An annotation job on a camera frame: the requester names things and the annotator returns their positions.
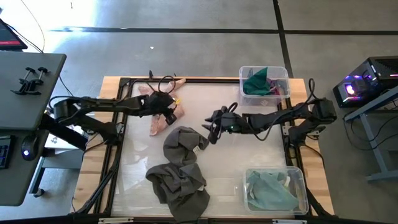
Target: clear plastic container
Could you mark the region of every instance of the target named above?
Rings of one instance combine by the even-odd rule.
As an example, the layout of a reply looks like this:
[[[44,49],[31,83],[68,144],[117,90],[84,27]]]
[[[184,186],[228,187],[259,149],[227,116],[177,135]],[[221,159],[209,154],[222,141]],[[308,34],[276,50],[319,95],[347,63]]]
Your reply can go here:
[[[244,206],[253,215],[305,215],[308,198],[298,167],[253,167],[243,174]]]
[[[263,68],[268,68],[267,79],[275,82],[277,95],[248,95],[243,92],[243,83]],[[239,105],[240,106],[275,106],[284,98],[290,97],[289,76],[284,67],[242,66],[239,69]]]

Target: keyboard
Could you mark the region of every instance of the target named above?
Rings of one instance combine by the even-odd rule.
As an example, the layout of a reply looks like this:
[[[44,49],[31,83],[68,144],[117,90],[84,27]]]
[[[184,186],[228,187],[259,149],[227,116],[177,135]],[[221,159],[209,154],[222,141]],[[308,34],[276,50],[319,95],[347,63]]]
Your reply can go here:
[[[14,136],[0,136],[0,169],[7,169]]]

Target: gray floor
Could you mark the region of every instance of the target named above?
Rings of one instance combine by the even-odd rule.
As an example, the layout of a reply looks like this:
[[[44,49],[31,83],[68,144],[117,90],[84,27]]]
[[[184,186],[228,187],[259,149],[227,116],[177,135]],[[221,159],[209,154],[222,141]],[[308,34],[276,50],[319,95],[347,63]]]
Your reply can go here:
[[[61,26],[276,29],[272,0],[25,0],[45,30]],[[395,0],[279,0],[285,29],[398,30]],[[19,1],[0,0],[1,19],[39,47],[40,31]],[[294,77],[316,81],[317,96],[331,89],[368,56],[398,55],[397,36],[287,35]],[[97,96],[105,75],[236,77],[243,65],[284,65],[275,34],[143,34],[45,32],[45,52],[67,54],[62,77],[80,96]],[[54,95],[65,95],[57,84]],[[398,223],[398,182],[369,184],[378,171],[372,152],[349,145],[341,117],[322,133],[320,147],[335,213],[344,218]],[[361,133],[361,126],[356,126]],[[394,124],[380,138],[394,132]],[[394,147],[389,140],[384,147]],[[46,171],[40,187],[50,195],[27,195],[21,207],[0,207],[0,219],[68,213],[77,172]]]

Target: green cloth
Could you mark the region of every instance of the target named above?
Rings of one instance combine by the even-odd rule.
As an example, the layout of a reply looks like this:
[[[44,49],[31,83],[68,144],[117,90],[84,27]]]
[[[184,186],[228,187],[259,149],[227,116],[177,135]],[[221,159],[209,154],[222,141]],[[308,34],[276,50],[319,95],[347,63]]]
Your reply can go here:
[[[243,83],[243,92],[248,95],[268,95],[271,84],[267,81],[267,71],[268,67],[263,68],[253,76],[249,75],[249,78]]]
[[[298,207],[299,200],[284,186],[287,180],[287,174],[283,172],[270,174],[248,170],[246,192],[249,209],[252,211],[292,211]]]

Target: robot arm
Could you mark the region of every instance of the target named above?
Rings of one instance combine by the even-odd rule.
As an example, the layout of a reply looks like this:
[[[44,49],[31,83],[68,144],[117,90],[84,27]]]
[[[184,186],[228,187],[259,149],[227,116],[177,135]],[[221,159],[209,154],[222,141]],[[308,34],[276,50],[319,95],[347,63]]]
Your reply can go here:
[[[202,125],[210,131],[208,139],[216,144],[221,133],[259,134],[275,124],[282,124],[295,119],[305,119],[299,126],[289,129],[289,138],[292,144],[298,144],[305,140],[308,133],[311,133],[321,124],[330,124],[336,120],[336,112],[333,103],[326,98],[314,99],[308,103],[299,103],[292,108],[277,111],[271,114],[242,114],[234,113],[237,103],[233,103],[228,109],[223,106],[220,110],[213,112],[213,115],[205,121],[210,125]],[[308,105],[314,105],[309,111]]]
[[[170,125],[177,119],[173,114],[174,108],[170,108],[173,103],[174,99],[168,93],[155,91],[150,96],[140,95],[122,100],[69,97],[56,103],[53,110],[58,123],[65,126],[79,125],[85,131],[91,130],[99,133],[106,144],[115,145],[120,141],[116,124],[103,123],[87,116],[87,113],[109,111],[139,117],[163,114],[167,124]]]

